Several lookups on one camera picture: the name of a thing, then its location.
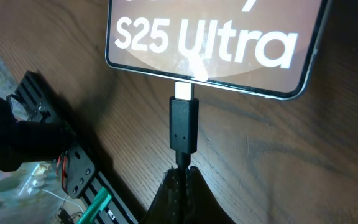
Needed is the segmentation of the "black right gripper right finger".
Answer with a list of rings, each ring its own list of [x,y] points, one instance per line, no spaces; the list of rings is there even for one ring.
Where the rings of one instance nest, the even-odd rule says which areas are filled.
[[[186,223],[234,224],[232,218],[220,206],[200,170],[191,166],[188,173],[188,201]]]

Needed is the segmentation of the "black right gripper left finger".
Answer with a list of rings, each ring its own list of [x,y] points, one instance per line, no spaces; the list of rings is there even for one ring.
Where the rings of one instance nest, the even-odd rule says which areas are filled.
[[[141,224],[180,224],[183,223],[182,210],[184,194],[181,192],[178,169],[168,169],[155,197],[141,219]]]

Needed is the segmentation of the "Galaxy smartphone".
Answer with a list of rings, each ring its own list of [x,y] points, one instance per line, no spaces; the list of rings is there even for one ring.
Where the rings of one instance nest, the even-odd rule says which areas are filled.
[[[305,89],[331,2],[109,0],[116,69],[289,100]]]

